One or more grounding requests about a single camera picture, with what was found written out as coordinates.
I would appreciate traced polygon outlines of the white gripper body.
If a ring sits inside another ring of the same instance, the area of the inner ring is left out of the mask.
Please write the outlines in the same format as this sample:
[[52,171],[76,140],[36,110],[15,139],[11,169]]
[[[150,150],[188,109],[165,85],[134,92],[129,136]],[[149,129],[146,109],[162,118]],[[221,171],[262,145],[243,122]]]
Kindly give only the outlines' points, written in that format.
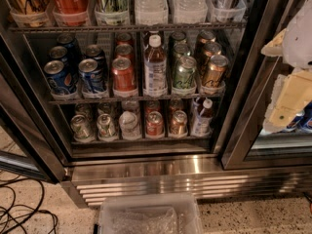
[[292,67],[312,68],[312,0],[289,22],[282,43],[283,60]]

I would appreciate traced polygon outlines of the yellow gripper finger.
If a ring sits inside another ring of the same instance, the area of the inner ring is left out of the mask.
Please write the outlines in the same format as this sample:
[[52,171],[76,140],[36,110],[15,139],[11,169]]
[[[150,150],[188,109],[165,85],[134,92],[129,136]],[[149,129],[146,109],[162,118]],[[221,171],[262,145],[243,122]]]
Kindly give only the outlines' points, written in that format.
[[285,37],[286,29],[280,31],[269,43],[262,49],[261,53],[267,57],[280,57],[283,53],[283,40]]
[[290,75],[279,74],[274,83],[262,127],[265,132],[282,131],[312,101],[312,72],[295,69]]

